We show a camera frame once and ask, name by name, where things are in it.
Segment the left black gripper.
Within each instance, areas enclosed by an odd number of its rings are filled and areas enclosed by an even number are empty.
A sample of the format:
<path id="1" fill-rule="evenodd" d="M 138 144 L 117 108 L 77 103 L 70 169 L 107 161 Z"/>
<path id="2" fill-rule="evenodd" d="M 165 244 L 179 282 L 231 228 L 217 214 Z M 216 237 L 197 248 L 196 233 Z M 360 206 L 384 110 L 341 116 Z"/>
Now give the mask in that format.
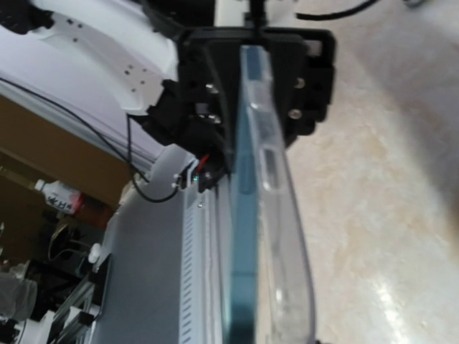
<path id="1" fill-rule="evenodd" d="M 220 169 L 232 167 L 243 46 L 268 54 L 272 96 L 290 146 L 326 119 L 335 76 L 336 41 L 327 30 L 187 29 L 178 41 L 179 102 L 184 115 L 177 144 Z"/>

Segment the black phone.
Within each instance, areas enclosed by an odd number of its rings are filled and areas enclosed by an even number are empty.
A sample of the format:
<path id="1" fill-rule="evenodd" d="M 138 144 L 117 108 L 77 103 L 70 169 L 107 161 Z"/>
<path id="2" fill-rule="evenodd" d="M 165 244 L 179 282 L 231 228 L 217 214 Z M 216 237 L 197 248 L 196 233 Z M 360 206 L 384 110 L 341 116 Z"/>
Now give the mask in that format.
<path id="1" fill-rule="evenodd" d="M 235 162 L 231 177 L 232 259 L 229 270 L 229 309 L 225 316 L 228 343 L 254 343 L 257 313 L 258 200 L 252 135 L 248 119 L 249 81 L 260 79 L 259 49 L 240 51 L 240 95 L 235 128 Z"/>

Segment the clear phone case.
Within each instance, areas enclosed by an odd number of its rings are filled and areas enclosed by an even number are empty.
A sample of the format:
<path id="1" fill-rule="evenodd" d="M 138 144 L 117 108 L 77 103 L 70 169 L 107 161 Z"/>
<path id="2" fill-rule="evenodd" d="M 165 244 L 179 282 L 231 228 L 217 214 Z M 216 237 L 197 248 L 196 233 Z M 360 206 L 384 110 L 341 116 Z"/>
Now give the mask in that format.
<path id="1" fill-rule="evenodd" d="M 260 79 L 249 81 L 248 119 L 265 244 L 270 339 L 314 343 L 316 310 L 306 242 L 273 96 L 269 54 L 259 49 Z"/>

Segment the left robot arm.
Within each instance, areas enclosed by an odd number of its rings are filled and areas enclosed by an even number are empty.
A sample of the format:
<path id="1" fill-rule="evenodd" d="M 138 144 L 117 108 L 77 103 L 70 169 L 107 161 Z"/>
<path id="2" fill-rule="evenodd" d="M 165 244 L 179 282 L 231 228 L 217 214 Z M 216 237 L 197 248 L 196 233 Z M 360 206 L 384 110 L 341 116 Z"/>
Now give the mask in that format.
<path id="1" fill-rule="evenodd" d="M 273 106 L 284 146 L 331 104 L 336 39 L 294 27 L 294 1 L 3 1 L 1 28 L 85 68 L 158 143 L 233 172 L 243 92 Z"/>

